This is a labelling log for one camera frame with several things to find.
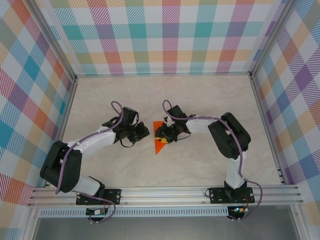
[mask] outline orange object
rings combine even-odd
[[[154,121],[153,122],[153,134],[156,133],[156,130],[162,126],[164,121]],[[162,142],[161,139],[155,138],[154,139],[154,146],[155,146],[155,154],[157,155],[160,150],[166,145],[165,142]]]

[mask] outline vent grille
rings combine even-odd
[[[107,217],[111,214],[112,207],[106,215],[95,217]],[[209,217],[227,216],[226,206],[206,207],[118,207],[114,217]],[[86,218],[86,208],[43,208],[40,218]]]

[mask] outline orange triangle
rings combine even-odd
[[[156,133],[156,130],[162,126],[164,121],[154,121],[153,122],[153,134]],[[158,154],[160,150],[166,145],[166,143],[159,141],[159,139],[154,139],[155,145],[155,154]]]

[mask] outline beige floor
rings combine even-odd
[[[280,180],[248,76],[139,76],[82,78],[76,90],[64,141],[95,131],[117,114],[110,106],[119,101],[139,112],[153,133],[153,121],[165,117],[162,101],[169,99],[187,114],[221,116],[231,112],[249,132],[245,176],[260,184]],[[81,173],[109,187],[223,185],[226,159],[213,138],[192,134],[167,144],[155,155],[154,136],[132,148],[107,146],[82,162]]]

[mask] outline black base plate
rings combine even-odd
[[[253,190],[251,187],[246,187],[242,193],[242,196],[238,198],[235,201],[230,201],[229,197],[225,193],[224,187],[211,187],[209,188],[209,197],[210,197],[210,203],[211,204],[246,204],[247,199],[243,196],[246,196],[248,198],[248,201],[250,204],[253,204],[255,202],[255,196],[250,196],[250,194],[253,194]]]
[[[92,199],[90,197],[86,197],[81,194],[79,194],[78,197],[76,198],[76,201],[75,201],[76,205],[104,205],[105,204],[105,202],[102,200]],[[121,189],[104,189],[103,197],[101,198],[105,198],[113,202],[115,205],[119,205],[120,199],[121,199]]]

